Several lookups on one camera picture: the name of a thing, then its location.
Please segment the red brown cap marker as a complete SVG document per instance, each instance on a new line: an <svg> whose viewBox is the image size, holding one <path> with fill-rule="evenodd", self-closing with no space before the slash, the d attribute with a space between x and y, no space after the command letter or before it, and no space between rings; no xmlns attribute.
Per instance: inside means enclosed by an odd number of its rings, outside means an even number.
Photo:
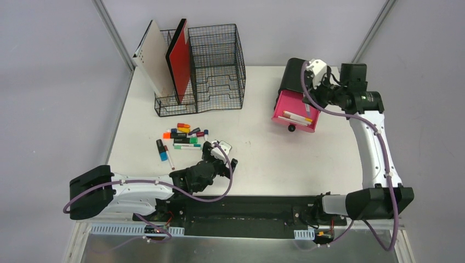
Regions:
<svg viewBox="0 0 465 263"><path fill-rule="evenodd" d="M164 145L164 148L165 148L165 153L167 155L167 159L168 159L168 162L169 162L169 165L171 167L172 170L175 170L175 165L174 165L174 162L172 160L172 157L171 157L171 154L168 150L168 147L166 145Z"/></svg>

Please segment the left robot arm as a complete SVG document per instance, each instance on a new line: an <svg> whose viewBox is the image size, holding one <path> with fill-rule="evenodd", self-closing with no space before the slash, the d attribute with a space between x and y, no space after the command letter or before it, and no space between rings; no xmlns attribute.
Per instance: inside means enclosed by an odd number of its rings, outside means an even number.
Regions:
<svg viewBox="0 0 465 263"><path fill-rule="evenodd" d="M183 199L211 203L229 193L211 199L197 197L213 184L217 176L233 179L238 160L229 157L231 147L224 141L205 142L201 160L188 168L152 177L133 177L114 173L107 164L97 166L69 183L70 200L63 213L72 220L85 220L101 213L132 213L162 221L167 215L164 203Z"/></svg>

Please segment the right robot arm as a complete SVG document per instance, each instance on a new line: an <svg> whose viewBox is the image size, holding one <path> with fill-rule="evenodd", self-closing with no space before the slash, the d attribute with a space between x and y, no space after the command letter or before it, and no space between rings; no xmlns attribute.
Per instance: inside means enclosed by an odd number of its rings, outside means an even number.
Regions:
<svg viewBox="0 0 465 263"><path fill-rule="evenodd" d="M360 190L318 197L311 217L320 225L333 215L353 220L398 220L415 197L411 187L403 186L393 164L385 135L383 101L378 92L368 91L366 74L365 64L342 64L339 78L322 60L302 65L303 102L349 121L362 165Z"/></svg>

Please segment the yellow cap white marker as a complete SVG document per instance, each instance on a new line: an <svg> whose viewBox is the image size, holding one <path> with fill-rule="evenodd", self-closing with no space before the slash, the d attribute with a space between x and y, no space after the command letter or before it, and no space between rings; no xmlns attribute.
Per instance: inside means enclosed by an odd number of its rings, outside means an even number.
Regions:
<svg viewBox="0 0 465 263"><path fill-rule="evenodd" d="M290 118L290 119L294 119L294 120L296 120L296 121L305 122L305 123L309 123L309 124L310 124L310 123L312 124L312 122L313 122L313 121L312 121L311 119L309 119L309 118L299 117L299 116L297 116L297 115L287 115L287 117Z"/></svg>

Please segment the black pink drawer unit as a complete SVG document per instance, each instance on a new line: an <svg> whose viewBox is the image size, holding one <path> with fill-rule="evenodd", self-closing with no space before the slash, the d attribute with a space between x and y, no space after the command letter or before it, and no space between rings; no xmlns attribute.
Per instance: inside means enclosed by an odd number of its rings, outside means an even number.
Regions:
<svg viewBox="0 0 465 263"><path fill-rule="evenodd" d="M286 64L280 87L277 92L274 113L271 120L277 124L287 127L289 132L301 130L307 133L314 133L320 111L310 105L311 113L308 114L305 109L300 72L305 60L299 58L290 58ZM308 117L313 120L311 125L307 127L289 123L278 119L278 116L283 116L283 111L289 111L297 115Z"/></svg>

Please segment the white A4 folder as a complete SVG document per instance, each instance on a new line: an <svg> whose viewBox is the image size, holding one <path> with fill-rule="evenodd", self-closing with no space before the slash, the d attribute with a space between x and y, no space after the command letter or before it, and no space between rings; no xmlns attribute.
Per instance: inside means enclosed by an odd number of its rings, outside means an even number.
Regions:
<svg viewBox="0 0 465 263"><path fill-rule="evenodd" d="M151 20L132 57L146 82L158 97L174 92L174 84L166 61L168 45L156 22Z"/></svg>

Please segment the teal cap white marker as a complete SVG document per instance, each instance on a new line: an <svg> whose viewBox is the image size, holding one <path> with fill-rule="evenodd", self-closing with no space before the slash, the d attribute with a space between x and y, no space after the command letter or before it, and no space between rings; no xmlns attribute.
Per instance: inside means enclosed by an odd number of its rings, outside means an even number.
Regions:
<svg viewBox="0 0 465 263"><path fill-rule="evenodd" d="M180 144L180 143L173 143L174 147L201 147L201 144Z"/></svg>

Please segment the red A4 folder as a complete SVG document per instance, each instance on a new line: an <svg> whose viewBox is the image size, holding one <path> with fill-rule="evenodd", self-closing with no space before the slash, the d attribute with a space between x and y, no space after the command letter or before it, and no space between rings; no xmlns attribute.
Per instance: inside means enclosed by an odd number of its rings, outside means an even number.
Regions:
<svg viewBox="0 0 465 263"><path fill-rule="evenodd" d="M176 101L181 104L191 75L190 40L186 18L181 19L175 30L168 46L166 60L174 85Z"/></svg>

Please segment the brown cap white marker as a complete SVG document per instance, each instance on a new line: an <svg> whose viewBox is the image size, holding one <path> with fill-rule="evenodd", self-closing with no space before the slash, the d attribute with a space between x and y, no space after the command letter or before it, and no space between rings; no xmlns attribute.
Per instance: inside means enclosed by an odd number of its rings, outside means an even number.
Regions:
<svg viewBox="0 0 465 263"><path fill-rule="evenodd" d="M313 122L313 120L308 118L308 117L297 115L297 114L289 112L289 111L283 111L283 116L286 117L286 118L292 119L294 121L307 123L307 125L312 124L312 122Z"/></svg>

